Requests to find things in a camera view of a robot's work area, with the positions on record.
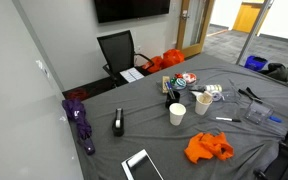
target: door handle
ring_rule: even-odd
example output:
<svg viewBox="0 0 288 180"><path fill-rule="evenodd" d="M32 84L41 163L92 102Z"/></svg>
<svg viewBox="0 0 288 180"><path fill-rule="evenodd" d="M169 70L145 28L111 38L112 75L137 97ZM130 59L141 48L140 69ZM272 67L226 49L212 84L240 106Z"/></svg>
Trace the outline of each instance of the door handle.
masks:
<svg viewBox="0 0 288 180"><path fill-rule="evenodd" d="M190 18L190 15L188 14L188 11L187 10L183 10L183 13L181 15L181 18L183 20L187 20L188 18Z"/></svg>

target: purple object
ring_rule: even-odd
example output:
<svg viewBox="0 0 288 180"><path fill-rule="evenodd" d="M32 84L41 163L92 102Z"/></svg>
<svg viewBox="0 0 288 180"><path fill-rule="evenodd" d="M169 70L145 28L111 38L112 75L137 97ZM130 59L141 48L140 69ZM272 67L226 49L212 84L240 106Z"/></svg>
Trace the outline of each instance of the purple object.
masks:
<svg viewBox="0 0 288 180"><path fill-rule="evenodd" d="M95 152L93 142L91 140L92 128L86 120L86 111L84 105L79 99L63 100L62 106L65 109L69 120L76 122L77 135L80 143L87 154L91 155Z"/></svg>

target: orange bag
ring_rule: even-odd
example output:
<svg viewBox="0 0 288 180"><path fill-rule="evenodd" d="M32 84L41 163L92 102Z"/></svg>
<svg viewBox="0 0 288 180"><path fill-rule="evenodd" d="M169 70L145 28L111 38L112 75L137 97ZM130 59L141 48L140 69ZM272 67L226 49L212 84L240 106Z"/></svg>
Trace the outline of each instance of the orange bag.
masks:
<svg viewBox="0 0 288 180"><path fill-rule="evenodd" d="M142 68L146 69L150 73L155 73L155 72L161 70L161 63L163 61L162 57L161 56L155 56L151 60L154 62L154 66L150 67L151 63L147 62L142 66Z"/></svg>
<svg viewBox="0 0 288 180"><path fill-rule="evenodd" d="M177 49L170 49L163 54L162 69L184 62L184 54Z"/></svg>

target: wall-mounted tv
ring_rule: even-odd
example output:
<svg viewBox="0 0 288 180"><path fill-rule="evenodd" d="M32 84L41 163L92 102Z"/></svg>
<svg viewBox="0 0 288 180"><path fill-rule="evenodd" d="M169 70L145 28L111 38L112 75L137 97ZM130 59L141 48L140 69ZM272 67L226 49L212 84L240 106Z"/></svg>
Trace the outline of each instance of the wall-mounted tv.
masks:
<svg viewBox="0 0 288 180"><path fill-rule="evenodd" d="M94 0L99 23L168 14L170 0Z"/></svg>

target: white tablet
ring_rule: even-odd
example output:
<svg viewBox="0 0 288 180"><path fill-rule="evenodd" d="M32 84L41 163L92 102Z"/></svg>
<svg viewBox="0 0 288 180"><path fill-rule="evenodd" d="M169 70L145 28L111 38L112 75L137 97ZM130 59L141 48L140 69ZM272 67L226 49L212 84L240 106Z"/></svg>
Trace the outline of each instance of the white tablet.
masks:
<svg viewBox="0 0 288 180"><path fill-rule="evenodd" d="M145 149L122 162L128 180L163 180Z"/></svg>

